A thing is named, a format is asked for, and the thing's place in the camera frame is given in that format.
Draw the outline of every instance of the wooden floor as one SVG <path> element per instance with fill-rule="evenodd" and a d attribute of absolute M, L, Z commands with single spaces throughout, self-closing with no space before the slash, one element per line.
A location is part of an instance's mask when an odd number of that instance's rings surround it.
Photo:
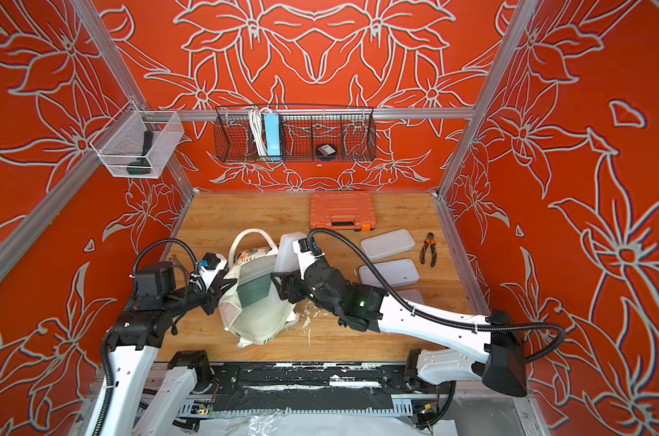
<path fill-rule="evenodd" d="M 370 233 L 344 231 L 357 245 L 360 240 L 406 228 L 417 242 L 414 249 L 383 260 L 410 258 L 417 266 L 420 280 L 400 289 L 418 289 L 424 302 L 437 308 L 468 312 L 467 300 L 458 280 L 449 250 L 441 232 L 433 202 L 428 194 L 375 194 L 373 205 L 377 228 Z M 177 237 L 186 242 L 197 258 L 205 252 L 227 257 L 237 234 L 250 227 L 263 229 L 275 241 L 284 233 L 307 232 L 310 220 L 309 194 L 198 194 L 184 219 Z M 419 251 L 426 234 L 436 235 L 438 262 L 434 268 L 419 263 Z M 352 282 L 359 282 L 360 259 L 342 242 L 327 235 L 316 238 L 331 266 Z M 259 234 L 247 235 L 239 249 L 267 245 Z M 189 267 L 188 256 L 178 246 L 174 254 Z M 165 339 L 159 361 L 169 361 L 180 350 L 206 350 L 213 361 L 403 361 L 411 349 L 438 350 L 442 347 L 399 334 L 360 333 L 339 327 L 337 318 L 314 304 L 303 301 L 296 308 L 298 324 L 278 334 L 265 345 L 237 349 L 238 339 L 223 330 L 218 312 L 210 317 L 201 309 L 192 310 L 178 323 L 178 335 Z"/>

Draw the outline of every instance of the black wire basket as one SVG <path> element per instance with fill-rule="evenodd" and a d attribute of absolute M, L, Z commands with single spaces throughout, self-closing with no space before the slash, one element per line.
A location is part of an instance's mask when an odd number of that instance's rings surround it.
<path fill-rule="evenodd" d="M 259 156 L 250 109 L 278 114 L 280 152 Z M 375 159 L 373 109 L 351 106 L 259 104 L 216 107 L 216 157 L 222 162 L 370 162 Z M 266 134 L 262 127 L 266 143 Z"/>

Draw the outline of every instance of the pliers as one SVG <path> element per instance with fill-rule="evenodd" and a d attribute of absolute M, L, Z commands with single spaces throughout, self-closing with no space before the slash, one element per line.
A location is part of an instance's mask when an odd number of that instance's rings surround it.
<path fill-rule="evenodd" d="M 426 250 L 429 248 L 431 248 L 431 266 L 434 267 L 436 265 L 436 240 L 431 232 L 426 235 L 423 247 L 421 247 L 421 254 L 419 254 L 419 261 L 422 265 L 426 262 Z"/>

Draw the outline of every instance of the white power cord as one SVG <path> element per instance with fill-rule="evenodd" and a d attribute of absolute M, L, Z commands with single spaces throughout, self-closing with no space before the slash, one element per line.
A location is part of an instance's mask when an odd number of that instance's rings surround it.
<path fill-rule="evenodd" d="M 257 145 L 257 154 L 259 156 L 267 156 L 266 144 L 264 144 L 264 137 L 262 136 L 262 113 L 273 113 L 269 108 L 262 109 L 249 109 L 249 128 L 252 130 L 254 142 Z"/>

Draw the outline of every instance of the floral pattern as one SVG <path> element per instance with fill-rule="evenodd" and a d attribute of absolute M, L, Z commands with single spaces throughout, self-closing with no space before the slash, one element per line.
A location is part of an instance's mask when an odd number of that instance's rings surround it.
<path fill-rule="evenodd" d="M 0 0 L 0 243 L 124 102 L 68 2 Z"/>
<path fill-rule="evenodd" d="M 643 67 L 659 39 L 642 27 L 659 34 L 659 1 L 540 2 L 449 163 L 447 205 L 491 307 L 567 330 L 527 367 L 554 435 L 659 435 L 659 74 Z M 551 334 L 526 339 L 531 353 Z"/>
<path fill-rule="evenodd" d="M 135 1 L 95 1 L 148 103 L 160 109 L 470 106 L 517 4 L 481 3 L 475 19 L 454 12 L 465 0 L 196 0 L 161 5 L 156 17 Z M 172 38 L 148 38 L 163 31 Z M 185 126 L 193 141 L 180 145 L 177 157 L 201 190 L 431 190 L 455 145 L 447 138 L 462 127 L 441 119 L 378 123 L 374 162 L 318 167 L 221 162 L 212 127 L 202 121 Z"/>
<path fill-rule="evenodd" d="M 0 243 L 124 103 L 69 1 L 0 0 Z M 0 435 L 68 433 L 130 293 L 133 249 L 171 236 L 185 202 L 168 170 L 141 183 L 99 168 L 6 275 Z"/>
<path fill-rule="evenodd" d="M 185 203 L 167 169 L 162 179 L 134 181 L 100 168 L 5 277 L 0 435 L 67 434 L 94 379 L 101 336 L 130 296 L 137 251 L 170 237 Z"/>

